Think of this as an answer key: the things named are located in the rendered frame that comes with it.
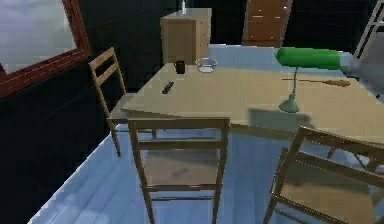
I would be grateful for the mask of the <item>green desk lamp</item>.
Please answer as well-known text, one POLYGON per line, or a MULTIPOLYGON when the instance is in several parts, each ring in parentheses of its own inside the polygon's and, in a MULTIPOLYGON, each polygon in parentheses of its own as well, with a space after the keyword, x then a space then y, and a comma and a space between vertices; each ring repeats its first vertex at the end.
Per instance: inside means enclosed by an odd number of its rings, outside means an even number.
POLYGON ((295 101, 299 68, 340 69, 340 55, 336 50, 282 47, 277 50, 275 57, 281 66, 295 68, 292 92, 279 105, 279 109, 287 113, 297 113, 299 111, 299 106, 295 101))

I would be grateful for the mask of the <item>wooden slat chair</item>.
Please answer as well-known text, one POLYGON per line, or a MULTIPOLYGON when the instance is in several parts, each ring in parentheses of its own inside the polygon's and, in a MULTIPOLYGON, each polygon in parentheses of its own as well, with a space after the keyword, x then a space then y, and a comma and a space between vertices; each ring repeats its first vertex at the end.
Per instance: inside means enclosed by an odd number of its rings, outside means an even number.
POLYGON ((118 132, 123 132, 118 126, 128 123, 128 113, 123 107, 132 101, 137 94, 129 93, 125 86, 123 73, 117 59, 115 49, 110 47, 91 62, 88 63, 92 74, 93 82, 96 88, 98 99, 103 108, 107 125, 115 146, 116 154, 121 156, 121 146, 118 140, 118 132), (102 86, 114 76, 117 76, 120 92, 117 94, 117 101, 114 105, 109 106, 102 86))
POLYGON ((291 145, 281 151, 263 224, 269 224, 275 213, 299 224, 310 224, 279 209, 279 204, 325 224, 384 224, 384 215, 375 215, 377 202, 369 191, 371 186, 384 191, 384 175, 306 153, 301 150, 306 141, 384 163, 384 146, 378 143, 300 127, 291 145))
POLYGON ((156 224, 152 194, 165 191, 212 190, 212 221, 218 217, 227 162, 230 119, 227 117, 131 118, 129 135, 150 224, 156 224), (142 140, 143 129, 216 129, 215 137, 152 138, 142 140))

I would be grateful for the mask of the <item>light wooden table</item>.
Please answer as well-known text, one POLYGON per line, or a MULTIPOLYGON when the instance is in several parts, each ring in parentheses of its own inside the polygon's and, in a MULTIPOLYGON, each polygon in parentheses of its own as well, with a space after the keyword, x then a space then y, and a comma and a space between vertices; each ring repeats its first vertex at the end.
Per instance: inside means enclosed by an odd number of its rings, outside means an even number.
MULTIPOLYGON (((300 74, 298 80, 328 80, 300 74)), ((362 84, 348 87, 297 81, 297 113, 279 109, 293 89, 292 74, 283 71, 217 67, 201 73, 189 66, 178 75, 163 66, 123 107, 130 117, 228 117, 237 133, 290 139, 301 126, 367 142, 384 144, 384 104, 362 84), (162 90, 174 82, 168 94, 162 90)))

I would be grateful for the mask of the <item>clear glass bowl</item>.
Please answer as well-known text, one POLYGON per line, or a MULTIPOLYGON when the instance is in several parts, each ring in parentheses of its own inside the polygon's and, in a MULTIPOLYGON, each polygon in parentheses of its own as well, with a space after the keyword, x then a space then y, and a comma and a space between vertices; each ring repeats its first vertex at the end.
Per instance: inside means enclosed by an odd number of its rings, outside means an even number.
POLYGON ((213 58, 199 58, 195 61, 197 70, 201 73, 211 73, 217 66, 217 61, 213 58))

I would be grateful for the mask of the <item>light wooden cabinet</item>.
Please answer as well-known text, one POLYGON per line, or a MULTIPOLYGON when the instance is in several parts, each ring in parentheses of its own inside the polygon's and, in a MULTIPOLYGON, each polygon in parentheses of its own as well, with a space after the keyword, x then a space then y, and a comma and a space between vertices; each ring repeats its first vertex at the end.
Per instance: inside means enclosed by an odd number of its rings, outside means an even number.
POLYGON ((187 8, 160 18, 163 63, 182 60, 193 65, 209 56, 211 8, 187 8))

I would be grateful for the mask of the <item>red framed window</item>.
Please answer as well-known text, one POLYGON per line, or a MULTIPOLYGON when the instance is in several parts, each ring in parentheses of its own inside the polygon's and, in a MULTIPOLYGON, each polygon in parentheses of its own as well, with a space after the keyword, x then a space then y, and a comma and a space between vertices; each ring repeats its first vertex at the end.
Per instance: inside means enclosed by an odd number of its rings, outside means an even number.
POLYGON ((0 0, 0 98, 90 55, 80 0, 0 0))

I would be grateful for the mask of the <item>brown long-handled brush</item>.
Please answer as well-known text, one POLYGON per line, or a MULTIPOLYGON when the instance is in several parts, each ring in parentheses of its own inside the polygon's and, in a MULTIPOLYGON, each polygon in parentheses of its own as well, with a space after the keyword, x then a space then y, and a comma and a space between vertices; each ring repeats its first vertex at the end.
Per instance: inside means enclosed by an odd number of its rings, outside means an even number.
POLYGON ((296 81, 301 81, 301 82, 313 82, 313 83, 323 83, 327 85, 332 85, 332 86, 339 86, 339 87, 348 87, 351 85, 351 83, 347 80, 297 80, 296 81))

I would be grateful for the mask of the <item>white metal shelf frame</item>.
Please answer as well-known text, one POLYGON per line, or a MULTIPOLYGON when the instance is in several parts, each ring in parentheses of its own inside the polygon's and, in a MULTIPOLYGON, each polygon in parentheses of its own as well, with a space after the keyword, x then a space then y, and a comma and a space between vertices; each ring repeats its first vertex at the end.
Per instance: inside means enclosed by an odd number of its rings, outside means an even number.
POLYGON ((362 63, 379 28, 384 27, 384 0, 377 0, 353 56, 362 63))

